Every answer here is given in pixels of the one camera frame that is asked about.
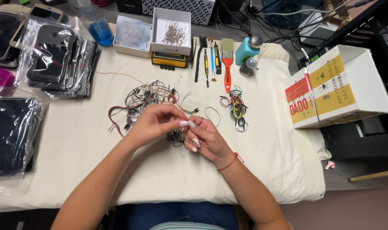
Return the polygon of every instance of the blue jeans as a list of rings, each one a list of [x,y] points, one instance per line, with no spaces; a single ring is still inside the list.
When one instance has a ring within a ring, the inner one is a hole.
[[[117,207],[115,229],[149,230],[160,223],[206,223],[226,230],[238,230],[233,205],[217,205],[211,202],[146,203]]]

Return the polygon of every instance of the white tablecloth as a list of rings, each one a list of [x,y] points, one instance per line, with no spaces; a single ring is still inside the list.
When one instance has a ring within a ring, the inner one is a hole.
[[[231,66],[232,86],[243,89],[242,98],[249,107],[245,114],[249,128],[244,133],[234,130],[228,109],[219,105],[219,96],[226,95],[223,75],[216,75],[217,82],[210,81],[210,88],[206,88],[203,61],[199,80],[194,83],[195,67],[161,70],[158,65],[151,65],[149,59],[118,54],[113,47],[101,47],[91,97],[50,103],[39,132],[37,172],[26,175],[18,191],[9,196],[0,195],[0,212],[59,208],[119,142],[119,134],[108,131],[111,122],[107,112],[112,106],[124,105],[126,95],[141,84],[129,76],[98,72],[126,73],[143,82],[159,79],[176,87],[181,98],[191,91],[183,106],[199,107],[196,115],[203,117],[204,109],[209,106],[220,113],[219,132],[279,203],[320,199],[325,191],[319,160],[320,155],[326,155],[321,147],[323,138],[312,141],[306,130],[293,129],[282,84],[290,76],[289,55],[280,45],[266,47],[255,76],[241,76],[239,66]],[[207,110],[207,114],[218,122],[215,112]],[[118,121],[123,118],[122,113],[115,117]],[[164,201],[237,203],[212,162],[184,147],[172,147],[165,137],[136,152],[112,204]]]

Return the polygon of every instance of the pink earbud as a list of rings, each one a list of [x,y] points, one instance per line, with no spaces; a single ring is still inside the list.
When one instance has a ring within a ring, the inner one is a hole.
[[[325,170],[328,170],[329,168],[334,169],[334,167],[335,167],[334,162],[333,161],[329,161],[329,162],[327,162],[327,165],[326,165],[326,167],[324,169]]]

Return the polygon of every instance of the metal pump cap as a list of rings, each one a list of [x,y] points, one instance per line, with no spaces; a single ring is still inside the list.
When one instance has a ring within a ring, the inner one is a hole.
[[[252,49],[258,49],[263,44],[263,38],[259,34],[252,35],[248,40],[248,46]]]

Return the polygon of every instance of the woman's left hand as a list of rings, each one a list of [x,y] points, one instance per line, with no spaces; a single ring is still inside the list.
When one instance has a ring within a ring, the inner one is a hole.
[[[148,105],[125,136],[135,149],[173,130],[189,126],[188,118],[171,102]]]

